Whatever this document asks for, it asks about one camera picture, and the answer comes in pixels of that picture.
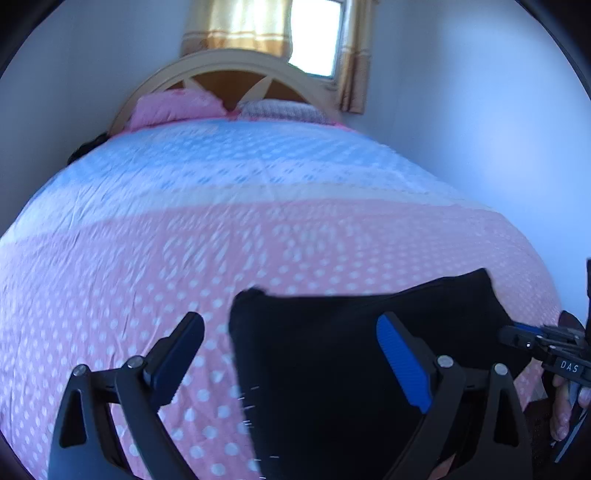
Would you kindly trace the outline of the right hand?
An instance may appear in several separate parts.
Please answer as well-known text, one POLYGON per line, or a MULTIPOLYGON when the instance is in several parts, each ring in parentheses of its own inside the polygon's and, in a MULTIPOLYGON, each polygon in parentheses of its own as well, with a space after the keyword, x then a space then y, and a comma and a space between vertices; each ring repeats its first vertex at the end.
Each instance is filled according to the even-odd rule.
POLYGON ((554 440, 562 441, 569 433, 569 422, 573 409, 570 402, 569 382, 560 376, 555 376, 553 386, 556 388, 556 396, 550 431, 554 440))

